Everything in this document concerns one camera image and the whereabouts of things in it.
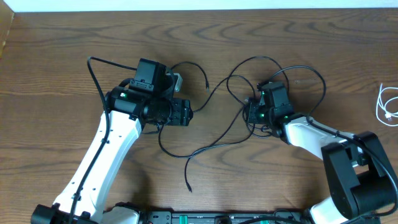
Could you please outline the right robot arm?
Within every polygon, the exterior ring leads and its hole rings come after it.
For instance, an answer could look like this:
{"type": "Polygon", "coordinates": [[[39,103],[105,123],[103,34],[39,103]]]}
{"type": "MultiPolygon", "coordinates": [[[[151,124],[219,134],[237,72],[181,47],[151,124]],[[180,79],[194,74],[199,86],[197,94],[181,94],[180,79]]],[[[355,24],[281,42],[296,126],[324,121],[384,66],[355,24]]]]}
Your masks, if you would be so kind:
{"type": "Polygon", "coordinates": [[[372,132],[341,132],[296,113],[282,82],[258,86],[245,109],[251,124],[323,161],[330,196],[308,209],[311,223],[379,223],[397,210],[397,176],[372,132]]]}

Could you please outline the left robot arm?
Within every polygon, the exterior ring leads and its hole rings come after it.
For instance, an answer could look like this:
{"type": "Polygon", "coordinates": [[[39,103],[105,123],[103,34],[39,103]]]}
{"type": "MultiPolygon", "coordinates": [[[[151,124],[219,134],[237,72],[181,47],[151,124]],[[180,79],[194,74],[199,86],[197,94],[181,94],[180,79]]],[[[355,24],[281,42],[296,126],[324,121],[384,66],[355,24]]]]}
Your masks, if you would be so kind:
{"type": "Polygon", "coordinates": [[[109,218],[105,205],[110,188],[145,125],[188,126],[190,101],[174,97],[181,75],[144,58],[134,71],[134,77],[100,93],[104,111],[89,149],[53,205],[38,205],[31,223],[102,223],[109,218]]]}

